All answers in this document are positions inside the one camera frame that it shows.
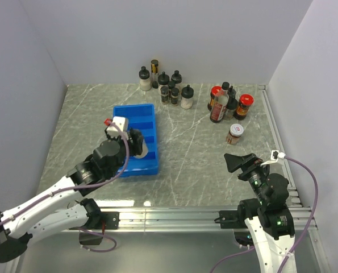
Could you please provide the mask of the shaker jar white powder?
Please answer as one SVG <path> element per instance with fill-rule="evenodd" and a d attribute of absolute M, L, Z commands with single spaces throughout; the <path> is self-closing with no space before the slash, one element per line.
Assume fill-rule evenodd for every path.
<path fill-rule="evenodd" d="M 141 158 L 144 158 L 147 154 L 148 154 L 148 147 L 146 145 L 145 142 L 142 143 L 142 151 L 141 151 L 141 154 L 137 154 L 135 155 L 135 158 L 137 159 L 141 159 Z"/>

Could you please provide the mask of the blue divided plastic bin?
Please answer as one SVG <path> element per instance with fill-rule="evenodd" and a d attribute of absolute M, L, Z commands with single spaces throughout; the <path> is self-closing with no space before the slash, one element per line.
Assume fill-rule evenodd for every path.
<path fill-rule="evenodd" d="M 148 153 L 142 159 L 130 157 L 121 177 L 158 174 L 158 144 L 154 104 L 114 106 L 113 116 L 128 119 L 128 128 L 138 129 L 144 136 Z"/>

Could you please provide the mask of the knob lid jar white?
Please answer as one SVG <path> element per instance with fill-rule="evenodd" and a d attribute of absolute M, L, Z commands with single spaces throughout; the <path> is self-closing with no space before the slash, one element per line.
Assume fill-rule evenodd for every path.
<path fill-rule="evenodd" d="M 194 89 L 187 85 L 182 89 L 181 92 L 181 107 L 183 109 L 190 109 L 193 105 L 193 96 L 194 96 Z"/>

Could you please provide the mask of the red lid jar right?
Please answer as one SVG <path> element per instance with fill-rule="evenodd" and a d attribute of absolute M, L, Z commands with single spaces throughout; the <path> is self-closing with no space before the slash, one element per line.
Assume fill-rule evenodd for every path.
<path fill-rule="evenodd" d="M 249 108 L 253 105 L 253 103 L 254 98 L 250 94 L 242 94 L 239 98 L 233 117 L 237 120 L 244 120 L 248 114 Z"/>

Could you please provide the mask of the red lid jar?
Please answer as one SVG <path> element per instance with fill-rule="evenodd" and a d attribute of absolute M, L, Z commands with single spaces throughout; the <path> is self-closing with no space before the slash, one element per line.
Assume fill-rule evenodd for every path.
<path fill-rule="evenodd" d="M 250 94 L 242 94 L 239 98 L 233 117 L 237 120 L 244 120 L 248 114 L 249 108 L 253 105 L 253 103 L 254 98 Z"/>
<path fill-rule="evenodd" d="M 210 92 L 210 102 L 207 104 L 207 108 L 208 108 L 209 111 L 211 111 L 211 109 L 212 109 L 212 106 L 213 106 L 214 101 L 215 101 L 215 96 L 217 95 L 217 93 L 218 93 L 219 91 L 221 91 L 221 89 L 222 89 L 222 87 L 221 87 L 221 86 L 218 86 L 218 85 L 213 86 L 213 87 L 211 88 L 211 92 Z"/>

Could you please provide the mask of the knob lid jar far left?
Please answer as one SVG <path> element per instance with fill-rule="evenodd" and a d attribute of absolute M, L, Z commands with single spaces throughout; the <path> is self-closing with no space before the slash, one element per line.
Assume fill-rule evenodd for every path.
<path fill-rule="evenodd" d="M 139 71 L 139 87 L 142 91 L 149 91 L 152 87 L 151 75 L 145 66 L 142 66 Z"/>

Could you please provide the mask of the small spice jar left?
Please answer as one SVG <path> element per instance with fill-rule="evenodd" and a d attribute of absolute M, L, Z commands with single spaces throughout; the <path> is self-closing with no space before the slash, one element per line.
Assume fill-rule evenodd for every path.
<path fill-rule="evenodd" d="M 162 86 L 160 88 L 161 102 L 167 104 L 169 102 L 169 88 L 167 86 Z"/>

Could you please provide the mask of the small spice jar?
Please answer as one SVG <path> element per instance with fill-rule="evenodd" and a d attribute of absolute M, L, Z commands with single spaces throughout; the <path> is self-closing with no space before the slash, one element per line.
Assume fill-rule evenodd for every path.
<path fill-rule="evenodd" d="M 169 88 L 167 86 L 162 86 L 160 88 L 161 102 L 167 104 L 169 102 Z"/>
<path fill-rule="evenodd" d="M 179 97 L 180 91 L 178 88 L 172 88 L 171 89 L 171 104 L 173 106 L 177 106 L 178 105 L 178 97 Z"/>
<path fill-rule="evenodd" d="M 169 89 L 173 89 L 173 88 L 175 88 L 176 87 L 176 83 L 174 82 L 174 81 L 169 81 L 168 82 L 168 88 Z"/>

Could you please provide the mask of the small spice jar right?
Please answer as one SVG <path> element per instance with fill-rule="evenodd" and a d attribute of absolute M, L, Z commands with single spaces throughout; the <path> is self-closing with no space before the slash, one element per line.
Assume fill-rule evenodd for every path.
<path fill-rule="evenodd" d="M 172 88 L 171 89 L 171 104 L 173 106 L 177 106 L 178 105 L 178 97 L 179 97 L 180 91 L 178 88 Z"/>

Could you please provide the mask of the red lid jar left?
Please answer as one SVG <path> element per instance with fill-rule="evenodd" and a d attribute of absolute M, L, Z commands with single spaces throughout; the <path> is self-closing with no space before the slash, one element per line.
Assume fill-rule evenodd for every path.
<path fill-rule="evenodd" d="M 207 108 L 208 108 L 209 111 L 211 111 L 211 109 L 212 109 L 212 106 L 213 106 L 214 101 L 215 101 L 215 96 L 217 95 L 217 93 L 218 93 L 219 91 L 221 91 L 221 89 L 222 89 L 222 87 L 221 87 L 221 86 L 218 86 L 218 85 L 213 86 L 213 87 L 211 88 L 211 92 L 210 92 L 210 102 L 207 104 Z"/>

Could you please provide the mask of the small spice jar back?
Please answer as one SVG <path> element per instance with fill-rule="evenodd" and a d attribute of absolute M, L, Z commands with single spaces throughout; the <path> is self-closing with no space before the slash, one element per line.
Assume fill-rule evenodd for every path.
<path fill-rule="evenodd" d="M 174 82 L 174 81 L 169 81 L 168 82 L 168 88 L 169 89 L 173 89 L 173 88 L 175 88 L 176 87 L 176 83 Z"/>

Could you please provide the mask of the knob lid jar middle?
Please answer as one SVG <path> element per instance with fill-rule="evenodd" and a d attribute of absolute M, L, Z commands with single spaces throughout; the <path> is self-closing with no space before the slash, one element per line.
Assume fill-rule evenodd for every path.
<path fill-rule="evenodd" d="M 166 74 L 166 72 L 162 72 L 159 74 L 157 82 L 158 82 L 158 88 L 160 89 L 163 86 L 168 86 L 168 83 L 170 81 L 170 77 Z"/>

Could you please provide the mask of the knob lid jar right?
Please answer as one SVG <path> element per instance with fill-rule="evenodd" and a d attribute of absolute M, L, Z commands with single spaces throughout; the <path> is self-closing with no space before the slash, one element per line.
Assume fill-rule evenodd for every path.
<path fill-rule="evenodd" d="M 182 75 L 180 74 L 179 70 L 175 70 L 174 73 L 171 75 L 171 81 L 175 83 L 175 87 L 182 90 Z"/>

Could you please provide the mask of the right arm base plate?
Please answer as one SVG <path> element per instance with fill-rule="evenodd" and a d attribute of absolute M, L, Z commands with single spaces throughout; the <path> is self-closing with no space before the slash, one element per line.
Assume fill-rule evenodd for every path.
<path fill-rule="evenodd" d="M 240 210 L 220 210 L 219 217 L 214 219 L 221 229 L 245 229 L 248 213 Z"/>

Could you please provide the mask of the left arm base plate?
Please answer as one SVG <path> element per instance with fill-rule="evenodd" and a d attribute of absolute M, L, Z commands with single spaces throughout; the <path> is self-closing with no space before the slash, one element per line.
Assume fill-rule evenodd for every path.
<path fill-rule="evenodd" d="M 97 230 L 116 230 L 119 226 L 120 213 L 113 212 L 100 212 L 98 222 L 95 225 Z"/>

